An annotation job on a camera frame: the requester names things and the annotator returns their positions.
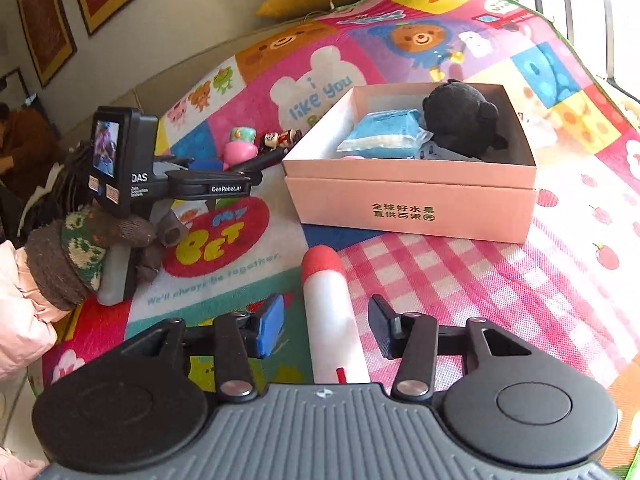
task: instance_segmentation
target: cartoon blanket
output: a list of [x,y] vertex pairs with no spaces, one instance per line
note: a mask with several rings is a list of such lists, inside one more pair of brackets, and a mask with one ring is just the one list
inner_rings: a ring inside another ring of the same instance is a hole
[[[604,459],[621,476],[640,438],[640,138],[552,25],[509,0],[364,0],[238,52],[161,119],[157,154],[216,157],[235,126],[303,131],[356,85],[441,81],[504,85],[540,167],[540,195],[523,246],[300,225],[280,168],[252,197],[178,203],[190,236],[131,304],[89,300],[32,370],[37,390],[163,317],[206,324],[287,298],[274,356],[254,363],[258,384],[311,380],[300,287],[309,246],[340,251],[374,381],[380,357],[368,297],[443,324],[489,317],[610,388],[621,423]],[[438,386],[460,376],[438,362]],[[212,388],[212,361],[191,377]]]

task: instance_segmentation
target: open cardboard box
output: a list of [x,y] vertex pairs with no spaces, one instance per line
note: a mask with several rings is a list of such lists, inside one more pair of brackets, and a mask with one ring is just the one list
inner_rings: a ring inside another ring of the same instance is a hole
[[486,160],[347,159],[335,150],[370,112],[416,108],[438,83],[355,87],[284,158],[300,221],[523,243],[536,203],[536,162],[503,86],[473,84],[500,112],[508,150]]

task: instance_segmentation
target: gray ridged surface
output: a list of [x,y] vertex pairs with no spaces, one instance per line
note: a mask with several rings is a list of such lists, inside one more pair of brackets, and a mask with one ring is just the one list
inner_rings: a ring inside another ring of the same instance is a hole
[[389,399],[376,384],[272,384],[265,397],[222,407],[171,460],[101,476],[57,464],[46,480],[604,480],[595,463],[552,474],[485,464],[450,441],[428,408]]

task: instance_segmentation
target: checkered pattern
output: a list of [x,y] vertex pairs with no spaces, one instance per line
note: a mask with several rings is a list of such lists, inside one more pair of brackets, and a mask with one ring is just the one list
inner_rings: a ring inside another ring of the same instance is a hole
[[[538,219],[522,247],[389,233],[340,256],[371,380],[387,387],[399,361],[382,358],[369,329],[372,294],[383,294],[397,312],[423,312],[440,324],[487,317],[604,386],[640,347],[638,325]],[[438,358],[437,390],[461,376],[460,358]]]

